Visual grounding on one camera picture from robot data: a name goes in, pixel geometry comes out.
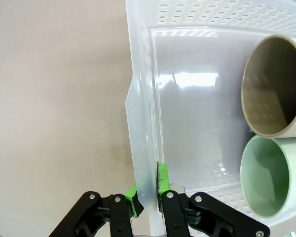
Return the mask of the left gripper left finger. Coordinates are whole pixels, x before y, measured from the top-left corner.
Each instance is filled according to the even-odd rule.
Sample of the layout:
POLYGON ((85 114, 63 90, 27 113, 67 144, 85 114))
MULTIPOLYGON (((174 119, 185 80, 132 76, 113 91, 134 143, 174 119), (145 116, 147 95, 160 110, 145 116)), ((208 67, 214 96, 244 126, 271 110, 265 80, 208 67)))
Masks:
POLYGON ((126 194, 101 197, 95 191, 85 192, 73 205, 51 237, 94 237, 106 223, 112 237, 132 237, 131 218, 139 217, 144 207, 138 199, 136 185, 126 194))

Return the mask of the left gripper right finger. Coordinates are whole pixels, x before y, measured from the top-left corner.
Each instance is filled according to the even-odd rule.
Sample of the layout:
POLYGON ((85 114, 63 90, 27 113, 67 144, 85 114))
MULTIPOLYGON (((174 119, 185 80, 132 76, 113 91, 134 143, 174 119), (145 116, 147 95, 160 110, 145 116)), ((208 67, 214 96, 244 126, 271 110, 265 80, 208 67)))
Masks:
POLYGON ((168 237, 189 237, 190 229, 209 237, 268 237, 270 228, 204 192, 192 196, 172 189, 165 163, 156 165, 159 210, 168 237))

